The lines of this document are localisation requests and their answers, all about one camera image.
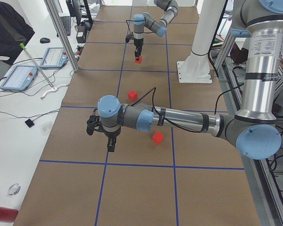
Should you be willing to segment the red block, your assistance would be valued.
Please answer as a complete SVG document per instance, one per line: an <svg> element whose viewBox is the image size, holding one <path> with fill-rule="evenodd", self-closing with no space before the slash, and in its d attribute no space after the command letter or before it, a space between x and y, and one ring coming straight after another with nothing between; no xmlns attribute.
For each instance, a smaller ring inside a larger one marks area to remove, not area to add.
<svg viewBox="0 0 283 226"><path fill-rule="evenodd" d="M153 136L152 136L152 141L155 142L156 144L161 144L162 141L164 140L164 135L160 132L156 132Z"/></svg>
<svg viewBox="0 0 283 226"><path fill-rule="evenodd" d="M127 94L128 99L131 101L135 101L138 98L138 93L135 90L130 90Z"/></svg>
<svg viewBox="0 0 283 226"><path fill-rule="evenodd" d="M141 63L142 63L142 56L135 57L135 58L134 58L134 62L135 62L136 64L141 64Z"/></svg>

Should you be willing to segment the black power adapter box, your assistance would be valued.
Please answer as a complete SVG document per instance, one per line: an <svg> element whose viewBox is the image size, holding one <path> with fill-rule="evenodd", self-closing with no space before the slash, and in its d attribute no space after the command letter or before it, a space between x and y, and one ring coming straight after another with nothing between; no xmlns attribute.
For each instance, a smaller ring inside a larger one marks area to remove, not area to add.
<svg viewBox="0 0 283 226"><path fill-rule="evenodd" d="M85 43L86 42L86 26L84 25L77 26L76 31L77 31L77 34L76 34L77 43L79 44Z"/></svg>

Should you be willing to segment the black keyboard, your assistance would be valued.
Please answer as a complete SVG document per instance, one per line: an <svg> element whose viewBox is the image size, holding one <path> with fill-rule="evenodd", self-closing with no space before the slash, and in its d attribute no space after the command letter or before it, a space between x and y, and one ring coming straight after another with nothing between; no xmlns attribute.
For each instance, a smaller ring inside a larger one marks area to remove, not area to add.
<svg viewBox="0 0 283 226"><path fill-rule="evenodd" d="M64 27L64 30L67 34L67 36L71 35L71 16L60 16L59 17L62 25Z"/></svg>

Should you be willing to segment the far blue teach pendant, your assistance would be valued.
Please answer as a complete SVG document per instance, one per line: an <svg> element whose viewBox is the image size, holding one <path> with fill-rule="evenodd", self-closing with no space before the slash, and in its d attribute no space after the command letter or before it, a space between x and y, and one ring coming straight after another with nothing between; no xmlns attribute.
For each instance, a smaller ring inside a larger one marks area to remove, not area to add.
<svg viewBox="0 0 283 226"><path fill-rule="evenodd" d="M68 60L63 47L47 48L40 63L42 69L60 68Z"/></svg>

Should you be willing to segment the blue teach pendant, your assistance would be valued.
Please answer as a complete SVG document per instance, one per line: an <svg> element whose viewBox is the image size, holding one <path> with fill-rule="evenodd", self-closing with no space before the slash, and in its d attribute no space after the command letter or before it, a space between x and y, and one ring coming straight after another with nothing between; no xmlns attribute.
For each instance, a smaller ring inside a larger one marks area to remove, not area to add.
<svg viewBox="0 0 283 226"><path fill-rule="evenodd" d="M42 69L60 68L68 60L63 47L47 48L40 63Z"/></svg>
<svg viewBox="0 0 283 226"><path fill-rule="evenodd" d="M38 69L36 66L18 65L9 73L0 89L23 91L31 85L37 73Z"/></svg>

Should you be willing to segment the small black square device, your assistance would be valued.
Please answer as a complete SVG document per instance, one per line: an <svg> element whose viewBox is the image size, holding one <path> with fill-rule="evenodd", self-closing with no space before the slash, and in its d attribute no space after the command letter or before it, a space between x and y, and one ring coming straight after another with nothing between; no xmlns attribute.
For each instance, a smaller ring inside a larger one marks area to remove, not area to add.
<svg viewBox="0 0 283 226"><path fill-rule="evenodd" d="M32 126L35 125L34 121L31 120L31 119L27 119L27 120L25 121L25 124L26 124L29 128L31 128Z"/></svg>

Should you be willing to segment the black computer mouse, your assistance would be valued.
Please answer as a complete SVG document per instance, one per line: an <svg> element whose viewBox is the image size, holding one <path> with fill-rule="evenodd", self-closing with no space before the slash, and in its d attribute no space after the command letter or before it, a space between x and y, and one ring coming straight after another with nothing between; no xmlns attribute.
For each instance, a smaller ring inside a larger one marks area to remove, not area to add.
<svg viewBox="0 0 283 226"><path fill-rule="evenodd" d="M40 38L40 43L41 44L45 44L45 43L50 43L50 39L49 38Z"/></svg>

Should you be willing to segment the white round tape roll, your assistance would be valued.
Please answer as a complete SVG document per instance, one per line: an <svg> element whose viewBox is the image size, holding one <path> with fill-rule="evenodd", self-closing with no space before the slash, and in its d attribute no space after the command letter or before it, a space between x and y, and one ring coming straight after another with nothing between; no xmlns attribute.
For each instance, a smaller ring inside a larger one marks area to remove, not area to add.
<svg viewBox="0 0 283 226"><path fill-rule="evenodd" d="M19 193L21 185L19 183L12 184L7 190L7 196L13 196Z"/></svg>

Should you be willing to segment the near blue teach pendant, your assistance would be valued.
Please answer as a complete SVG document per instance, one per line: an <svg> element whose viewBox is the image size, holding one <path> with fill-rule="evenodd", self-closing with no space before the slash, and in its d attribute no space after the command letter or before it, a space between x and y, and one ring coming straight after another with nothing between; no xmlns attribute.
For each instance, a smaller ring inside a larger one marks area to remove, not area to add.
<svg viewBox="0 0 283 226"><path fill-rule="evenodd" d="M38 69L36 66L18 65L9 73L0 89L23 91L31 85L37 73Z"/></svg>

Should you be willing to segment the metal rod green tip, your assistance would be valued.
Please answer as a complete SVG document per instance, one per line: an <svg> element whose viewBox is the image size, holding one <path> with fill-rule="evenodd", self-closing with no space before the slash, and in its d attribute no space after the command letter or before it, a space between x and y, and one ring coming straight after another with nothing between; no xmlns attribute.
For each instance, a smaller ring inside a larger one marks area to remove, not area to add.
<svg viewBox="0 0 283 226"><path fill-rule="evenodd" d="M35 64L35 66L37 67L37 69L40 71L40 73L42 74L42 76L44 77L44 79L48 82L49 86L55 90L54 85L50 82L50 80L48 79L48 77L45 75L45 73L42 71L42 69L40 68L40 66L36 63L35 59L30 55L30 53L26 50L26 47L23 43L20 43L20 47L24 50L24 52L30 57L31 61Z"/></svg>

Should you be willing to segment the person in dark jacket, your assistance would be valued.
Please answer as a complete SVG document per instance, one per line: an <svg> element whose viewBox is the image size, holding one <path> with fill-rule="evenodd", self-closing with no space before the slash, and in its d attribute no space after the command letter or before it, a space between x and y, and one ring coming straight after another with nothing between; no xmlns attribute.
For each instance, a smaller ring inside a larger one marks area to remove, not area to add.
<svg viewBox="0 0 283 226"><path fill-rule="evenodd" d="M5 63L11 65L22 52L20 44L27 44L33 37L34 30L15 11L15 9L0 1L0 56L9 57Z"/></svg>

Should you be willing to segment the red object at corner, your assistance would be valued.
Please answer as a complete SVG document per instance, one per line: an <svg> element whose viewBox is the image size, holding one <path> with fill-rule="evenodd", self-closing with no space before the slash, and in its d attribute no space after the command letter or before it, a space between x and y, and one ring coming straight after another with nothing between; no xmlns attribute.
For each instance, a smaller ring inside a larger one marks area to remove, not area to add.
<svg viewBox="0 0 283 226"><path fill-rule="evenodd" d="M13 223L18 215L17 209L0 207L0 222Z"/></svg>

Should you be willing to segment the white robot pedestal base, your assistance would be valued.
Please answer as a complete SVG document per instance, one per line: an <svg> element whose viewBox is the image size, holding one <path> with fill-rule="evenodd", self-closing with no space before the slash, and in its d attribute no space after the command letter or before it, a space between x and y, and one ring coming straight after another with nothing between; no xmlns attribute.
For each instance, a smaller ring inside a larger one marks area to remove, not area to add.
<svg viewBox="0 0 283 226"><path fill-rule="evenodd" d="M203 1L191 54L177 62L180 83L212 83L208 56L226 5L225 0Z"/></svg>

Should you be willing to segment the aluminium frame post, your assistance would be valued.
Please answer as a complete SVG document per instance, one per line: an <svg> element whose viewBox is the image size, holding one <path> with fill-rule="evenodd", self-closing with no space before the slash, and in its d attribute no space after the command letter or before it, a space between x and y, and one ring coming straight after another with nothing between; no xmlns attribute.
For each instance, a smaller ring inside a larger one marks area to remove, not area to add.
<svg viewBox="0 0 283 226"><path fill-rule="evenodd" d="M55 3L53 0L44 0L44 3L47 7L48 13L51 17L51 20L53 22L53 25L55 27L55 30L59 36L59 39L66 51L68 60L73 68L74 72L77 72L79 69L77 60L74 56L73 50L71 48L70 42L68 40L67 34L64 30L64 26L60 20L59 14L58 14L58 10L57 7L55 6Z"/></svg>

